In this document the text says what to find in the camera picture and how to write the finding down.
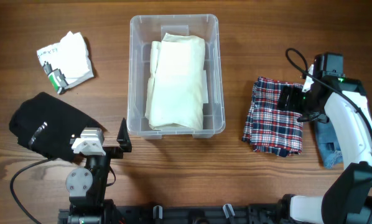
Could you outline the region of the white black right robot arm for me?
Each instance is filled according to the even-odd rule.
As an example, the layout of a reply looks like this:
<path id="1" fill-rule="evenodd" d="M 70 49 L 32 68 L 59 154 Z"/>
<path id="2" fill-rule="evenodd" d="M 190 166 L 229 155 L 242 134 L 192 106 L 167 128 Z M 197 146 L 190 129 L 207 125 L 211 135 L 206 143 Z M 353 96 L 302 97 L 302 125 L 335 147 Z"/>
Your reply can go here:
<path id="1" fill-rule="evenodd" d="M 324 116 L 335 130 L 344 171 L 320 197 L 293 195 L 288 216 L 307 223 L 372 223 L 372 119 L 362 84 L 348 78 L 285 87 L 280 108 Z"/>

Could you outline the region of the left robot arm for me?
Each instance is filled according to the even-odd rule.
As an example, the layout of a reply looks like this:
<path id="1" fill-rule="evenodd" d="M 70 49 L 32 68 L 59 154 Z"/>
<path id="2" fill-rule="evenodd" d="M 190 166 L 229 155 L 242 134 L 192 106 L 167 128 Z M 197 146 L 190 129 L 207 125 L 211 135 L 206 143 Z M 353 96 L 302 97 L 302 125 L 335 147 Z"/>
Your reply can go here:
<path id="1" fill-rule="evenodd" d="M 70 208 L 59 211 L 59 223 L 126 223 L 113 200 L 105 198 L 106 188 L 113 185 L 108 182 L 108 174 L 114 172 L 111 160 L 122 159 L 124 153 L 132 151 L 126 120 L 119 128 L 118 146 L 104 146 L 104 140 L 101 128 L 85 128 L 79 137 L 71 139 L 71 149 L 85 157 L 86 164 L 67 176 Z"/>

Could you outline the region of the red navy plaid shirt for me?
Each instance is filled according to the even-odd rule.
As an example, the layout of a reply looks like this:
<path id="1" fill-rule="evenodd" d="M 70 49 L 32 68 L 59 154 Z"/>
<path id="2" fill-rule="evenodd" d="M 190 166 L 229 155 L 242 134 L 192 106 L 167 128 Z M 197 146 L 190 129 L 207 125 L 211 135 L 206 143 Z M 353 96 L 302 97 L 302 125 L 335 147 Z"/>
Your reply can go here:
<path id="1" fill-rule="evenodd" d="M 259 77 L 253 85 L 251 106 L 241 140 L 254 152 L 267 152 L 280 157 L 302 152 L 303 123 L 299 113 L 277 108 L 285 87 L 302 88 L 301 84 Z"/>

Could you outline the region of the blue denim jeans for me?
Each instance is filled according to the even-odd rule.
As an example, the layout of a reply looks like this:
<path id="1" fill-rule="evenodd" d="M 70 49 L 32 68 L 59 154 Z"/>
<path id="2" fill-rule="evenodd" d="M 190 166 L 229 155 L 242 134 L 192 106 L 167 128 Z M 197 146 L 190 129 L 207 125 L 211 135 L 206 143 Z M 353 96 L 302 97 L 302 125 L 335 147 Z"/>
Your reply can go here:
<path id="1" fill-rule="evenodd" d="M 342 152 L 332 123 L 314 122 L 315 139 L 326 169 L 343 162 Z"/>

